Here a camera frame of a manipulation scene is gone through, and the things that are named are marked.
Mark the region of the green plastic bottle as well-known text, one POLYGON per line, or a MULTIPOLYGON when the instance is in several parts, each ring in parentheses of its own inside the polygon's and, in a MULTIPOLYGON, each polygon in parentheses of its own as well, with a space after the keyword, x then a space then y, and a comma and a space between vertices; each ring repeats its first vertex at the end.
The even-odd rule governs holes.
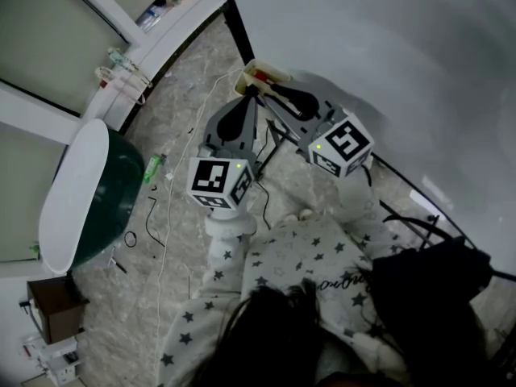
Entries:
POLYGON ((152 179, 152 177, 155 175, 156 170, 158 169, 158 167, 160 166, 161 163, 162 163, 161 156, 153 155, 149 159, 147 167, 144 171, 144 182, 146 184, 148 184, 149 181, 152 179))

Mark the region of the person's star-print top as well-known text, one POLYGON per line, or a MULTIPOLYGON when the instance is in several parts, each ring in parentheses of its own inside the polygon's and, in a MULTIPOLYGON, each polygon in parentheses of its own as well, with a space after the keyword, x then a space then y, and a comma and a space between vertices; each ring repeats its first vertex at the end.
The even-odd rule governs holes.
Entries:
POLYGON ((199 298, 196 292, 178 312, 164 343, 158 387, 187 386, 194 369, 221 340, 231 313, 251 291, 285 290, 303 279, 316 284, 322 327, 337 338, 339 350, 349 352, 369 372, 408 385, 406 365, 393 339, 383 333, 361 273, 373 260, 330 217, 281 223, 250 239, 240 296, 199 298))

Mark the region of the black bag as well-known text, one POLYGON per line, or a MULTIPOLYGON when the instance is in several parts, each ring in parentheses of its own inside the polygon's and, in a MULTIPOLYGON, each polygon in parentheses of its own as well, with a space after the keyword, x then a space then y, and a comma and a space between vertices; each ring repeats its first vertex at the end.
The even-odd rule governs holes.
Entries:
POLYGON ((489 360, 470 301, 493 277, 490 257, 467 247, 462 236, 408 221, 441 242, 373 261, 368 282, 375 309, 416 387, 479 387, 489 381, 489 360))

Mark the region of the wide window blind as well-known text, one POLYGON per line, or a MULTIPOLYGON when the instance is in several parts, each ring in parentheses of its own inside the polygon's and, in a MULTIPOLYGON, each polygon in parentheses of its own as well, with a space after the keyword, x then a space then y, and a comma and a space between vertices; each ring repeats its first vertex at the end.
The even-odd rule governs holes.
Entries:
POLYGON ((33 260, 40 213, 65 145, 0 123, 0 262, 33 260))

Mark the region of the large window blind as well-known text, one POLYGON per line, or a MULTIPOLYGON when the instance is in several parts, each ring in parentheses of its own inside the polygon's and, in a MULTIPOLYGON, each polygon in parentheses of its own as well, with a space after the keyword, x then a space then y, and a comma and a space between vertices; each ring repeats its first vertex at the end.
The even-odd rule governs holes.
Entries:
POLYGON ((66 110, 85 112, 110 47, 127 43, 82 0, 0 0, 0 80, 66 110))

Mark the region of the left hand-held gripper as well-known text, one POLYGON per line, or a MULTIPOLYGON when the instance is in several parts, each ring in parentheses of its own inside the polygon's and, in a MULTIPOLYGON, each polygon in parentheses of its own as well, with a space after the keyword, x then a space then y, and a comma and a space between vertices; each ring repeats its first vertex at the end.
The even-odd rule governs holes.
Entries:
POLYGON ((255 180, 257 98, 257 88, 246 88, 244 96, 221 107, 206 124, 205 142, 189 159, 186 187, 199 205, 237 210, 243 204, 255 180))

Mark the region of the person's white shoe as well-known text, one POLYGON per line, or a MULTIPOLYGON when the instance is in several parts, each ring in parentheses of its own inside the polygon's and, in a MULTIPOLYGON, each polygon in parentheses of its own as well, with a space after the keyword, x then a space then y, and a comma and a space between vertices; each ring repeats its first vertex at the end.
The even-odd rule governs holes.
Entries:
POLYGON ((311 208, 305 208, 300 210, 296 214, 287 214, 283 219, 283 223, 296 223, 296 222, 305 222, 309 220, 318 219, 322 216, 322 213, 318 211, 314 211, 311 208))

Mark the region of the white and green bathtub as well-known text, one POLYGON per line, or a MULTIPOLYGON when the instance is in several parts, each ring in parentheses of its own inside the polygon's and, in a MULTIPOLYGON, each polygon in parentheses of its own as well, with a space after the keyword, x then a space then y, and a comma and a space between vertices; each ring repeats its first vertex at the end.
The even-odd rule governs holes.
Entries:
POLYGON ((138 149, 102 120, 79 130, 40 215, 40 254, 53 273, 84 264, 126 230, 144 172, 138 149))

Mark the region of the person's left forearm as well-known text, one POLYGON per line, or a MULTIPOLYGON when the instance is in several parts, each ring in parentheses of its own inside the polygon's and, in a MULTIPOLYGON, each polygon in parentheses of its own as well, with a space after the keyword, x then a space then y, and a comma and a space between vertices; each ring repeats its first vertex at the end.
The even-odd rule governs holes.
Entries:
POLYGON ((256 220, 246 211, 214 210, 205 217, 205 229, 210 237, 207 270, 196 296, 239 297, 250 237, 256 232, 256 220))

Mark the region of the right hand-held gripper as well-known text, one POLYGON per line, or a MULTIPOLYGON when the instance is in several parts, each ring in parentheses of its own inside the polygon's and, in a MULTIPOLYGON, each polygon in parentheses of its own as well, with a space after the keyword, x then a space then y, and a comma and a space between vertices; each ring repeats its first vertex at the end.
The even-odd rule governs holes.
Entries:
POLYGON ((306 160, 334 177, 347 177, 370 156, 373 138, 353 114, 320 103, 311 93, 280 84, 271 85, 269 110, 295 135, 308 132, 307 122, 324 119, 299 140, 306 160))

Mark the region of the cream power strip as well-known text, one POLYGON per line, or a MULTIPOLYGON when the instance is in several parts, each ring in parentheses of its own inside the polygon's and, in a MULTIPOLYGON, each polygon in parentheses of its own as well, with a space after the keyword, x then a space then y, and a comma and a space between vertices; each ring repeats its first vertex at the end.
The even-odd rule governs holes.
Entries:
POLYGON ((237 94, 245 95, 247 87, 255 86, 260 94, 276 95, 277 93, 271 88, 272 84, 280 84, 288 82, 292 79, 291 75, 284 73, 270 64, 261 60, 250 60, 241 71, 239 78, 235 83, 235 92, 237 94), (268 84, 258 81, 254 78, 255 71, 260 70, 266 73, 271 80, 268 84))

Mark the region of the brown wooden cabinet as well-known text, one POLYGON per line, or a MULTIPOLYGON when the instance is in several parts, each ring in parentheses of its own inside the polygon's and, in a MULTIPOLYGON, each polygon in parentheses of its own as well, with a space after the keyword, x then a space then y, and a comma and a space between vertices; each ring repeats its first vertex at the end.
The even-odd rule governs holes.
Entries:
POLYGON ((29 315, 46 344, 52 345, 84 332, 89 304, 70 275, 27 282, 29 315))

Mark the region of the clear plastic packet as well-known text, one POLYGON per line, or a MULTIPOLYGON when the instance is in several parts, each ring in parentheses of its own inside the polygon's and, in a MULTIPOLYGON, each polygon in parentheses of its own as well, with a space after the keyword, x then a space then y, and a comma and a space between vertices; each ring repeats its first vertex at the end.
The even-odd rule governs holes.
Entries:
POLYGON ((136 25, 144 32, 147 33, 153 28, 162 17, 164 11, 160 6, 151 5, 138 19, 136 25))

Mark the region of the person's right forearm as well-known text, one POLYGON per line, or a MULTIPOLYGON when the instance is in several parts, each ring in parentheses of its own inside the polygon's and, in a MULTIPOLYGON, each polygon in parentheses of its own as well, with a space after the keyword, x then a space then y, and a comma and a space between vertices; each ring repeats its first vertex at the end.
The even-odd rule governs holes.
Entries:
POLYGON ((367 173, 355 171, 339 181, 337 189, 343 228, 359 249, 371 259, 397 255, 401 240, 383 223, 389 214, 369 185, 367 173))

